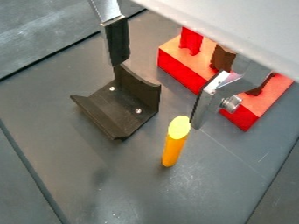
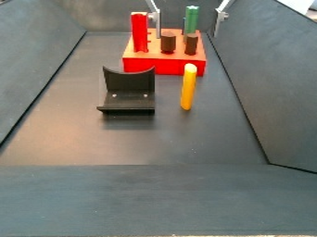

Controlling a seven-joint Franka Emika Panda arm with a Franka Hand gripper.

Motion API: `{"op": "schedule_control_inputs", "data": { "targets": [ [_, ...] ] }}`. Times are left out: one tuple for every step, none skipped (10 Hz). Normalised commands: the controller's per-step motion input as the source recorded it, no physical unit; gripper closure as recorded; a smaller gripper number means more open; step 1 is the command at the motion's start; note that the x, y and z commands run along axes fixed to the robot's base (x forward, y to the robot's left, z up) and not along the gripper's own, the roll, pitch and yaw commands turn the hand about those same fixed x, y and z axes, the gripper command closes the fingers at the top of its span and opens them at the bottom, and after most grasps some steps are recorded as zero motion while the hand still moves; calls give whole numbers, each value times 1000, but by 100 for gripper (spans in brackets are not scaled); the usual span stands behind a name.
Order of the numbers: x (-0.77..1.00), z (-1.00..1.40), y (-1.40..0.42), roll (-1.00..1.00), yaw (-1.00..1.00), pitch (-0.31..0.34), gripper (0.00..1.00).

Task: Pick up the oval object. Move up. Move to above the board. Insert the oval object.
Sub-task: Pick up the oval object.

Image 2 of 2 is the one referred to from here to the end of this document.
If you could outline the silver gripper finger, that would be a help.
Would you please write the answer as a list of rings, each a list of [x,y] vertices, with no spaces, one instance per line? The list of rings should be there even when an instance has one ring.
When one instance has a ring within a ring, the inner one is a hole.
[[[160,38],[160,10],[155,4],[153,0],[144,0],[151,12],[148,13],[148,18],[155,22],[156,26],[156,38]]]
[[[216,18],[215,18],[212,37],[218,36],[220,23],[228,18],[228,13],[226,12],[226,10],[230,8],[232,3],[234,0],[223,0],[219,6],[215,8]]]

